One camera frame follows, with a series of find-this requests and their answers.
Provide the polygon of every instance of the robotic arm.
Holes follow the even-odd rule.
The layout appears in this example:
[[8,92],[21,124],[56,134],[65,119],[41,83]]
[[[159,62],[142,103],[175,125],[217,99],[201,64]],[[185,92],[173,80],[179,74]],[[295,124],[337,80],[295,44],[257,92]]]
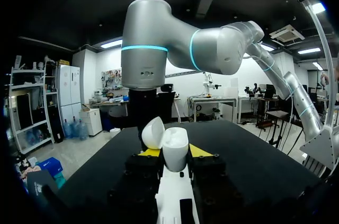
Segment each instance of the robotic arm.
[[[316,139],[323,126],[312,101],[296,77],[290,72],[283,76],[272,56],[258,44],[263,37],[262,29],[253,21],[198,29],[175,18],[163,0],[136,0],[128,7],[123,30],[122,84],[131,91],[144,92],[162,86],[166,58],[176,67],[232,75],[248,53],[283,100],[293,97],[306,142]],[[333,168],[338,154],[329,157],[328,150],[320,155],[314,158]]]

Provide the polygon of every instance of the ceiling light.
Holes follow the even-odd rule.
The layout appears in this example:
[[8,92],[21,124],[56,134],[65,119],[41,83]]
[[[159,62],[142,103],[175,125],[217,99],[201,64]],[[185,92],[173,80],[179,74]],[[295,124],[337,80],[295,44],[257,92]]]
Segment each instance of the ceiling light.
[[102,44],[100,47],[110,48],[110,47],[120,46],[121,44],[122,44],[122,40],[115,40],[115,41],[112,41],[112,42]]
[[315,14],[325,11],[325,7],[322,5],[322,3],[312,5],[312,9]]
[[271,48],[271,47],[269,47],[269,46],[266,46],[266,45],[263,45],[263,44],[260,44],[260,45],[261,45],[261,47],[262,47],[263,49],[267,50],[268,52],[271,52],[271,51],[274,50],[274,48]]
[[316,66],[318,70],[323,70],[319,63],[314,62],[313,65]]
[[299,54],[303,55],[305,53],[314,53],[314,52],[319,52],[320,48],[311,48],[311,49],[306,49],[302,51],[298,51]]

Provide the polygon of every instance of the white cup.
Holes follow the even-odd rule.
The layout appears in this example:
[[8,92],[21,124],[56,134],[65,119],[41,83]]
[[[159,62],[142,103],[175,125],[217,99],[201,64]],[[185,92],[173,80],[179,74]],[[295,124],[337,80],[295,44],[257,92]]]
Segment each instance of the white cup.
[[186,155],[189,151],[189,138],[183,128],[169,128],[162,138],[163,154],[168,170],[180,172],[186,166]]
[[141,137],[144,144],[150,149],[160,149],[165,131],[160,117],[152,119],[142,130]]

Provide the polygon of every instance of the refrigerator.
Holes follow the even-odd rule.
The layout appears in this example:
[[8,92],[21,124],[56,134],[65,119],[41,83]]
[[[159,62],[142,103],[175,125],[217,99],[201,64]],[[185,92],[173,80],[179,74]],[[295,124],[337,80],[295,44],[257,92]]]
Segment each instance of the refrigerator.
[[60,65],[57,72],[57,88],[60,114],[63,122],[79,120],[80,103],[80,68]]

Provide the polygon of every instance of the blue led ring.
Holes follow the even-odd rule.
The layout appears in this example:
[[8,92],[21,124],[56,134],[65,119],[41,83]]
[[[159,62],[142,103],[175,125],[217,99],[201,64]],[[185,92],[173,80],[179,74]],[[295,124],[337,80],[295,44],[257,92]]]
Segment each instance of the blue led ring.
[[190,56],[191,56],[191,61],[192,61],[193,65],[194,65],[194,67],[195,67],[198,71],[202,71],[202,70],[200,70],[200,69],[197,67],[197,65],[195,64],[195,61],[194,61],[194,58],[193,58],[193,50],[192,50],[193,38],[194,38],[195,34],[196,34],[197,32],[199,32],[199,31],[200,31],[200,29],[196,30],[196,31],[193,33],[192,37],[191,37],[191,41],[190,41]]
[[155,50],[160,50],[160,51],[168,52],[168,49],[167,49],[167,48],[159,47],[159,46],[149,46],[149,45],[127,46],[127,47],[123,47],[123,48],[121,49],[121,51],[129,50],[129,49],[155,49]]

